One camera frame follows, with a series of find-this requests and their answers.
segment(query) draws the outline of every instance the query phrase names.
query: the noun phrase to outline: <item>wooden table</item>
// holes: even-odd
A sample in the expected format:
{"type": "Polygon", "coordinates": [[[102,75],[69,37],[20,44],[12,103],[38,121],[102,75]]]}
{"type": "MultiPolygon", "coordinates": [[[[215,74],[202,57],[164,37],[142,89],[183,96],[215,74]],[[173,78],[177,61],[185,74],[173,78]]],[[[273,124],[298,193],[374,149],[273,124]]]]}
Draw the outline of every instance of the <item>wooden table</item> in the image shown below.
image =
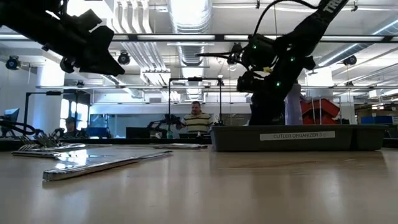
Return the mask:
{"type": "Polygon", "coordinates": [[[163,159],[42,182],[43,170],[57,163],[0,153],[0,223],[398,222],[398,151],[388,149],[179,150],[163,159]]]}

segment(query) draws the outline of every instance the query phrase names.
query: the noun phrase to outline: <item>ceiling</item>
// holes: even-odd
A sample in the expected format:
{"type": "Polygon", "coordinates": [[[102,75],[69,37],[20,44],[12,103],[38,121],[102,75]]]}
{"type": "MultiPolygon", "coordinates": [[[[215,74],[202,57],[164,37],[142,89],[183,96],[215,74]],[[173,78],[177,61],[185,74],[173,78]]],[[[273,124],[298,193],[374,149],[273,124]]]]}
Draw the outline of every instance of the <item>ceiling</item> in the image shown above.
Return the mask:
{"type": "MultiPolygon", "coordinates": [[[[254,0],[213,0],[213,14],[211,18],[211,27],[209,33],[212,34],[250,34],[253,32],[256,22],[262,12],[257,10],[254,0]]],[[[267,3],[271,1],[261,1],[261,6],[265,7],[267,3]]],[[[311,4],[318,4],[319,0],[306,0],[311,4]]],[[[349,9],[353,7],[353,1],[350,1],[346,6],[347,10],[341,11],[338,16],[330,24],[326,34],[328,35],[370,35],[375,30],[378,30],[385,24],[386,21],[397,16],[398,1],[396,0],[359,0],[359,9],[355,12],[351,12],[349,9]]],[[[152,30],[157,34],[171,34],[172,24],[170,22],[170,15],[167,12],[167,1],[166,0],[150,0],[150,13],[149,21],[152,30]]],[[[259,32],[262,34],[285,34],[292,31],[295,26],[310,15],[308,9],[303,6],[299,6],[296,3],[284,2],[277,5],[276,9],[270,10],[262,20],[259,32]]],[[[11,30],[3,27],[0,32],[10,32],[11,30]]],[[[181,70],[178,68],[180,65],[178,58],[177,47],[172,45],[173,43],[158,42],[157,49],[160,52],[166,66],[171,68],[172,76],[179,77],[181,70]]],[[[211,43],[212,46],[207,46],[205,50],[207,52],[225,52],[231,49],[233,43],[228,42],[215,42],[211,43]]],[[[338,49],[344,49],[349,44],[336,44],[336,43],[320,43],[313,52],[313,56],[320,59],[331,52],[338,49]]],[[[333,82],[335,84],[343,81],[350,80],[354,77],[360,77],[363,75],[370,74],[376,70],[383,69],[387,66],[397,63],[398,49],[393,51],[392,49],[398,47],[397,44],[374,44],[358,53],[355,56],[358,58],[357,64],[361,64],[368,60],[367,63],[350,69],[348,72],[344,65],[334,64],[331,66],[333,74],[333,82]],[[378,57],[374,60],[370,60],[383,54],[387,51],[391,51],[389,54],[385,54],[382,57],[378,57]]],[[[41,46],[33,42],[0,42],[0,53],[17,52],[20,49],[39,49],[41,46]]],[[[118,54],[124,47],[117,42],[113,42],[110,47],[110,51],[118,54]]],[[[23,55],[27,62],[29,61],[40,61],[46,60],[43,55],[23,55]]],[[[228,70],[228,66],[224,63],[223,59],[208,58],[206,65],[209,68],[204,69],[205,77],[217,77],[223,75],[223,78],[228,83],[234,85],[236,79],[242,75],[245,69],[238,66],[235,71],[228,70]]],[[[128,84],[140,84],[140,79],[137,78],[140,73],[138,64],[132,61],[129,65],[124,67],[128,77],[124,77],[124,80],[128,84]]],[[[368,79],[361,80],[358,85],[372,85],[373,83],[382,83],[383,80],[387,80],[383,85],[396,85],[398,79],[398,71],[392,70],[382,72],[380,75],[370,77],[368,79]]],[[[68,80],[83,79],[85,82],[98,83],[98,80],[103,79],[97,74],[72,74],[66,75],[68,80]]],[[[301,75],[299,82],[305,83],[305,75],[301,75]]],[[[121,90],[102,90],[103,92],[120,92],[121,90]]]]}

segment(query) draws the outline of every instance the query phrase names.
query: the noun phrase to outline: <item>robotic arm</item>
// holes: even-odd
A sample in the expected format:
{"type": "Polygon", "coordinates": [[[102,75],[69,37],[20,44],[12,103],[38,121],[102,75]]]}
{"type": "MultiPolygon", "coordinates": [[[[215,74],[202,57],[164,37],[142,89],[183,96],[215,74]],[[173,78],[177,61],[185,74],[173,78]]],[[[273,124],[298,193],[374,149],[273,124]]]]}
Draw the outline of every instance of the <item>robotic arm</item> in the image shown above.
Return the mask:
{"type": "MultiPolygon", "coordinates": [[[[238,78],[237,90],[253,93],[252,116],[249,125],[277,124],[284,110],[284,99],[292,89],[293,84],[303,68],[312,70],[315,67],[313,58],[309,56],[329,24],[345,6],[348,0],[321,0],[317,7],[301,0],[291,0],[316,9],[305,18],[292,32],[276,40],[257,34],[259,24],[265,12],[278,2],[269,4],[262,13],[254,35],[249,36],[249,43],[242,49],[241,61],[235,62],[246,67],[247,71],[238,78]],[[272,68],[271,73],[262,77],[256,71],[272,68]]],[[[198,54],[228,58],[226,53],[198,54]]]]}
{"type": "Polygon", "coordinates": [[[114,32],[89,10],[79,17],[67,14],[68,0],[0,0],[0,27],[8,28],[63,56],[67,73],[123,74],[108,51],[114,32]]]}

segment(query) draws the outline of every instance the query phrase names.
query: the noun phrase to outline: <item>silverware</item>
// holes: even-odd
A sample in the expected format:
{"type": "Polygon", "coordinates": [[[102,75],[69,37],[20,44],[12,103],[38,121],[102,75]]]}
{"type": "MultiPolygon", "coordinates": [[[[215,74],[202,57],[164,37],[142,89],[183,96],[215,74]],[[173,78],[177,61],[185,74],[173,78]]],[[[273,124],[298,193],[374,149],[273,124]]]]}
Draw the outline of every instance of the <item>silverware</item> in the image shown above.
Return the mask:
{"type": "Polygon", "coordinates": [[[146,159],[154,159],[154,158],[158,158],[158,157],[162,157],[162,156],[168,156],[168,155],[171,155],[171,153],[173,153],[173,151],[156,152],[156,153],[148,154],[148,155],[144,155],[144,156],[136,156],[136,157],[130,157],[130,158],[126,158],[126,159],[116,159],[111,162],[100,162],[97,164],[75,166],[75,167],[64,168],[64,169],[46,170],[43,172],[43,179],[49,180],[49,181],[69,179],[72,177],[78,177],[81,175],[86,175],[86,174],[99,172],[99,171],[106,170],[106,169],[112,169],[115,167],[140,162],[140,161],[143,161],[146,159]]]}

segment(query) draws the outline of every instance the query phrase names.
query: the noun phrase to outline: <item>gray plastic tray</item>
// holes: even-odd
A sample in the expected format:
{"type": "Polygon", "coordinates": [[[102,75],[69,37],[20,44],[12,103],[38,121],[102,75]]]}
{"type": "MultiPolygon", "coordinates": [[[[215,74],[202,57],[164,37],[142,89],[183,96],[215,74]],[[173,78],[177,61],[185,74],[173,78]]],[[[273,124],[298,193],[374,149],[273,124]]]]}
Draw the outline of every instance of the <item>gray plastic tray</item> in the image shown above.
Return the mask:
{"type": "Polygon", "coordinates": [[[211,141],[213,149],[220,152],[378,150],[384,129],[358,125],[215,126],[211,141]]]}

